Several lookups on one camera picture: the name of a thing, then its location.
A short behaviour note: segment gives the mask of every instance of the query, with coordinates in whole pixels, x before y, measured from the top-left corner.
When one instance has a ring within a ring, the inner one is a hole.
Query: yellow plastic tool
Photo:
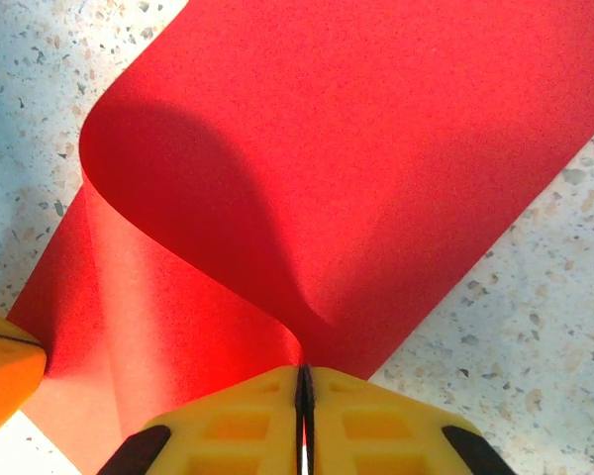
[[[515,475],[460,416],[329,368],[281,367],[162,415],[99,475]]]
[[[0,318],[0,427],[38,388],[46,362],[36,339]]]

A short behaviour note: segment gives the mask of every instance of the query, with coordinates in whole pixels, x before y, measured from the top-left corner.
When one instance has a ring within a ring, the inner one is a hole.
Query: speckled floor
[[[0,0],[0,314],[81,177],[102,91],[185,1]],[[459,412],[522,475],[594,474],[594,140],[372,380]],[[22,415],[0,474],[77,473]]]

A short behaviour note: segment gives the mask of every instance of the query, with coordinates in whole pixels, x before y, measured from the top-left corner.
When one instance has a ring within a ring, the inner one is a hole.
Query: red paper
[[[26,413],[92,473],[272,367],[368,377],[593,134],[594,0],[194,0],[84,125]]]

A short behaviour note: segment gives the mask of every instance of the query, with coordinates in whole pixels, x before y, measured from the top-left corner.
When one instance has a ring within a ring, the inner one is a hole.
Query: floor
[[[0,0],[0,315],[80,186],[85,114],[184,3]],[[594,474],[594,139],[372,381],[465,415],[522,475]],[[78,472],[18,413],[13,473]]]

